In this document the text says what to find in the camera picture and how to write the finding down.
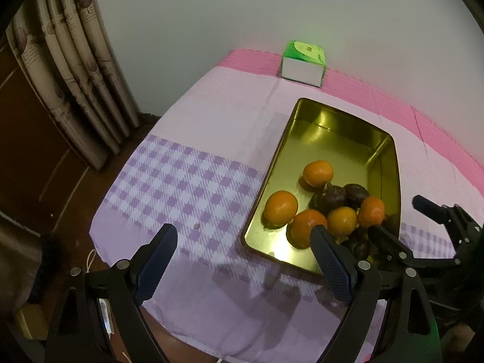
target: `gold metal tray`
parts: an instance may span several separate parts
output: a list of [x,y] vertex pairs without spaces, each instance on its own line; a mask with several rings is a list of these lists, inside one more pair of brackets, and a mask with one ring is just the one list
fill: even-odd
[[332,165],[333,184],[357,183],[380,197],[387,217],[393,220],[389,224],[395,236],[400,226],[400,179],[395,143],[388,133],[331,106],[298,100],[242,231],[242,241],[271,259],[321,274],[310,248],[297,249],[288,242],[286,226],[268,229],[261,220],[267,199],[279,190],[296,196],[298,213],[308,208],[313,192],[305,190],[299,180],[304,167],[317,160]]

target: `patterned curtain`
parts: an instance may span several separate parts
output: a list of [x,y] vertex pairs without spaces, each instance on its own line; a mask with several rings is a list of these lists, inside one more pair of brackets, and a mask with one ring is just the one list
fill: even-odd
[[7,38],[58,127],[78,154],[99,170],[109,151],[119,152],[139,118],[93,0],[26,0]]

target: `wooden door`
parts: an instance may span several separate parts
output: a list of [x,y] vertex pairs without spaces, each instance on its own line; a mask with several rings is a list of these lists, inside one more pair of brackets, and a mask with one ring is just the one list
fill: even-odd
[[86,170],[0,39],[0,211],[51,232]]

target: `green tissue box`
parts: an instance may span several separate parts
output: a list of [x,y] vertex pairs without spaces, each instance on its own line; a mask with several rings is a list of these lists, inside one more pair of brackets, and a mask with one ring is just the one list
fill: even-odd
[[289,41],[282,55],[281,77],[321,87],[326,60],[321,46]]

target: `dark purple fruit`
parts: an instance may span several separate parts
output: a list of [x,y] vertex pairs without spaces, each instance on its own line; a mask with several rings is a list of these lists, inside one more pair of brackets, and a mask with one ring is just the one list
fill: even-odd
[[355,210],[357,210],[361,203],[370,196],[370,193],[365,187],[360,184],[347,184],[345,185],[345,192],[347,198],[347,205]]
[[343,187],[328,183],[322,192],[314,194],[313,202],[315,209],[327,216],[331,210],[346,204],[346,191]]
[[378,247],[374,245],[371,241],[368,241],[368,255],[375,257],[378,254]]
[[358,261],[367,259],[369,241],[351,234],[349,239],[343,243]]
[[385,216],[381,226],[398,239],[398,234],[400,233],[400,217],[397,214]]
[[363,227],[358,227],[353,232],[353,235],[359,237],[360,239],[368,240],[368,229]]

